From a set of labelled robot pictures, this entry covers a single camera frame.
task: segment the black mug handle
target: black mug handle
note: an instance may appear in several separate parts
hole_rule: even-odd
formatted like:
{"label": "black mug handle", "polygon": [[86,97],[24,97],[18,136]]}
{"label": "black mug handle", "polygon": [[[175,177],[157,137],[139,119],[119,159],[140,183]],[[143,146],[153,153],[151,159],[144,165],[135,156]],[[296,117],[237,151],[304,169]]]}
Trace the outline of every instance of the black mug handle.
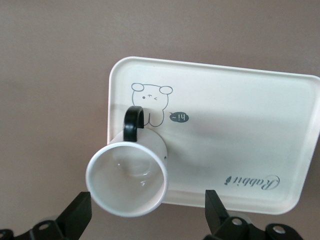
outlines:
{"label": "black mug handle", "polygon": [[143,129],[144,127],[144,109],[141,106],[129,107],[124,116],[123,140],[136,142],[137,128]]}

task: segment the tray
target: tray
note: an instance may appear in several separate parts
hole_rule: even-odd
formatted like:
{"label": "tray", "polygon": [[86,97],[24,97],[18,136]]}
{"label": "tray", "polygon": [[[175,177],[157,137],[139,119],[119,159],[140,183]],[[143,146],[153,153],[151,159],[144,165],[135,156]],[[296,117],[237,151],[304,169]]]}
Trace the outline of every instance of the tray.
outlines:
{"label": "tray", "polygon": [[283,214],[299,201],[320,131],[320,78],[127,57],[109,79],[107,143],[128,107],[168,149],[165,203]]}

